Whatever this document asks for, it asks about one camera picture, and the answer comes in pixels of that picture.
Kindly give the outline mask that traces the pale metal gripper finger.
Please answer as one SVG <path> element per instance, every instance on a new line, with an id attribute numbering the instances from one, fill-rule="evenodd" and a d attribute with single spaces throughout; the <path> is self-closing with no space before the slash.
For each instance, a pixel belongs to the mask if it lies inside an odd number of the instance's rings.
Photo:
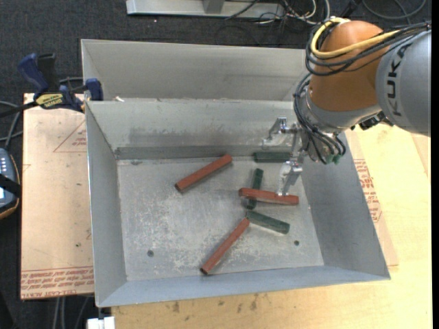
<path id="1" fill-rule="evenodd" d="M 278 147 L 287 139 L 287 118 L 278 117 L 268 132 L 268 137 L 262 141 L 262 149 Z"/>
<path id="2" fill-rule="evenodd" d="M 282 164 L 278 175 L 277 195 L 288 194 L 291 185 L 295 185 L 302 173 L 302 164 L 297 161 L 286 161 Z"/>

